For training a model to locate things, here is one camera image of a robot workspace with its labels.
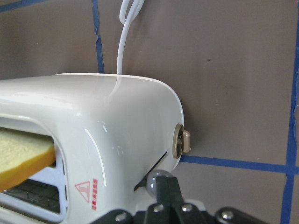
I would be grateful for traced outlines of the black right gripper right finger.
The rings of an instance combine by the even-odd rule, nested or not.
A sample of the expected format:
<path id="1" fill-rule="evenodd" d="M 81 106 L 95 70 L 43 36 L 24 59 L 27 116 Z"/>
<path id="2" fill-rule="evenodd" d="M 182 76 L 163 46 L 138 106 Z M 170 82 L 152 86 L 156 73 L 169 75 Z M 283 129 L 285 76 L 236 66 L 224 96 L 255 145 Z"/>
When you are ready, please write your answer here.
<path id="1" fill-rule="evenodd" d="M 168 177 L 168 189 L 171 204 L 171 223 L 176 224 L 215 224 L 202 201 L 184 199 L 177 178 Z"/>

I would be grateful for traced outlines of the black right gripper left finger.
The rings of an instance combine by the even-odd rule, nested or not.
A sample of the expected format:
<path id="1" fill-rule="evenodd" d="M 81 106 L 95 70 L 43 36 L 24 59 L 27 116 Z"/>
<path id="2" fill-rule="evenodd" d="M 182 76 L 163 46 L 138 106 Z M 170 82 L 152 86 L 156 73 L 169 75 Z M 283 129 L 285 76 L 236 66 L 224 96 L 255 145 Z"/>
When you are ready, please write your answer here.
<path id="1" fill-rule="evenodd" d="M 151 204 L 146 210 L 144 224 L 169 224 L 171 222 L 171 199 L 167 179 L 163 176 L 157 178 L 157 202 Z"/>

